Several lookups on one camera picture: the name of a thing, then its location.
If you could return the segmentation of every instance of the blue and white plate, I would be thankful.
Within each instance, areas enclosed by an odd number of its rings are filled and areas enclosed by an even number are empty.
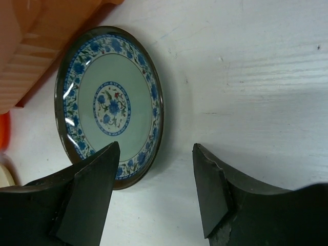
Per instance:
[[[119,142],[116,189],[139,181],[152,164],[163,130],[155,67],[126,31],[98,27],[67,52],[55,92],[58,131],[73,163]]]

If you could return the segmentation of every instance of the plate center medallion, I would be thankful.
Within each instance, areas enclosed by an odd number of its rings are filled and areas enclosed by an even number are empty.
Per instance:
[[[103,83],[93,99],[93,115],[99,128],[109,136],[117,136],[127,128],[131,105],[124,88],[113,81]]]

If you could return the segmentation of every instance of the beige object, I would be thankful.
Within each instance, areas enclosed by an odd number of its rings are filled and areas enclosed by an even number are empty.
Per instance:
[[[0,188],[14,186],[15,182],[8,169],[0,163]]]
[[[85,21],[124,0],[1,0],[0,114],[28,92]]]

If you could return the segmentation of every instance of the white wooden surface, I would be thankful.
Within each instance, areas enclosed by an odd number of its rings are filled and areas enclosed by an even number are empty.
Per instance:
[[[328,181],[327,10],[325,0],[126,0],[103,21],[153,58],[166,128],[150,173],[113,193],[101,245],[208,245],[195,142],[272,185]],[[22,184],[70,164],[55,125],[55,76],[12,110],[7,155]]]

